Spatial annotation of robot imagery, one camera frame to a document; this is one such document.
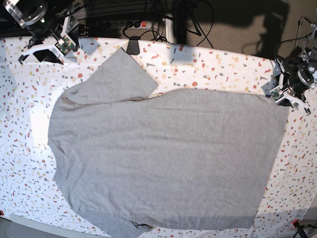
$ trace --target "floor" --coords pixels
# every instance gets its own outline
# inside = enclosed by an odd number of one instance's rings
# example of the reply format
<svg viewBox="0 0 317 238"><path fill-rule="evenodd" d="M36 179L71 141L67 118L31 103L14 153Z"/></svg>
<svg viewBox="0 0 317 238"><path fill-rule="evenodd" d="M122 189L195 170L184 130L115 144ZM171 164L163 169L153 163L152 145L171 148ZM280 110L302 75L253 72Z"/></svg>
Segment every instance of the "floor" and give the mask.
<svg viewBox="0 0 317 238"><path fill-rule="evenodd" d="M316 0L206 0L214 8L214 25L209 39L215 49L273 58L273 50L281 40L296 38L302 16L317 21ZM210 29L211 10L203 1L197 3L194 15L205 33ZM188 33L188 44L196 45L202 38ZM210 48L205 40L200 44ZM288 56L294 43L281 46L279 53Z"/></svg>

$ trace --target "black bracket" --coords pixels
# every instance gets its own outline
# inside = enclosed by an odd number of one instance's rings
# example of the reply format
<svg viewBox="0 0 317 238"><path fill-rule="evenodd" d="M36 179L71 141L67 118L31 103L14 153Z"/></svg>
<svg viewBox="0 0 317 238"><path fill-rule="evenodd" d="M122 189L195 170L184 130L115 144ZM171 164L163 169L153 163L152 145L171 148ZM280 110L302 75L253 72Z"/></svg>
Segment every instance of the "black bracket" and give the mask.
<svg viewBox="0 0 317 238"><path fill-rule="evenodd" d="M139 42L141 38L139 36L131 36L129 39L127 53L131 56L137 56L140 53Z"/></svg>

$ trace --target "t-shirt sleeve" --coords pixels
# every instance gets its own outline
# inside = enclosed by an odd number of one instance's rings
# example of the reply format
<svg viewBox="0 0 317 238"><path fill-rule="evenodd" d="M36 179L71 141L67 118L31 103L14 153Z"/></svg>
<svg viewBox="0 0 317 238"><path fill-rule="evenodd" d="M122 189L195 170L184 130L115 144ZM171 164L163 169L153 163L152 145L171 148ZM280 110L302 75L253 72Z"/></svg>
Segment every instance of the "t-shirt sleeve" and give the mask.
<svg viewBox="0 0 317 238"><path fill-rule="evenodd" d="M106 60L85 82L66 90L63 101L89 105L150 96L158 85L122 48Z"/></svg>

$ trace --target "terrazzo-patterned tablecloth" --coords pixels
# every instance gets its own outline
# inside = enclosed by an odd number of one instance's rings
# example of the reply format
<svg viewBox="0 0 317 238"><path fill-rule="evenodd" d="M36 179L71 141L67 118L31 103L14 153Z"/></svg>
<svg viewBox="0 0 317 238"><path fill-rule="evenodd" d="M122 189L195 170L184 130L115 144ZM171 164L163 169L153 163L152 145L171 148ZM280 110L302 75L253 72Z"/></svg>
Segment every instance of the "terrazzo-patterned tablecloth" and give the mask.
<svg viewBox="0 0 317 238"><path fill-rule="evenodd" d="M18 58L28 39L0 40L0 210L5 216L15 214L107 236L76 215L58 190L47 133L60 94L87 80L117 49L126 49L128 41L81 39L81 49L70 53L64 65L38 63L33 56L21 65ZM151 97L178 88L264 95L272 85L273 62L267 59L158 42L139 41L139 45L141 52L133 58L158 83ZM294 234L291 222L302 218L317 192L317 90L307 91L306 98L312 114L306 116L302 108L290 109L286 132L250 229L155 228L140 237L250 238Z"/></svg>

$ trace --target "gray t-shirt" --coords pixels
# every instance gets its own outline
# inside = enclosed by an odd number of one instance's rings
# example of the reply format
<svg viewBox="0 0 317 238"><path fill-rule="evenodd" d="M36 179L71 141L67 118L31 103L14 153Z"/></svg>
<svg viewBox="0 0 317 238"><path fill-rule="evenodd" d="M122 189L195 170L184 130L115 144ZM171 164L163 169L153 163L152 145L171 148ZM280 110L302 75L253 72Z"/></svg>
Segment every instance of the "gray t-shirt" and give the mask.
<svg viewBox="0 0 317 238"><path fill-rule="evenodd" d="M118 50L55 104L49 146L70 207L114 238L249 228L287 109L262 96L155 82Z"/></svg>

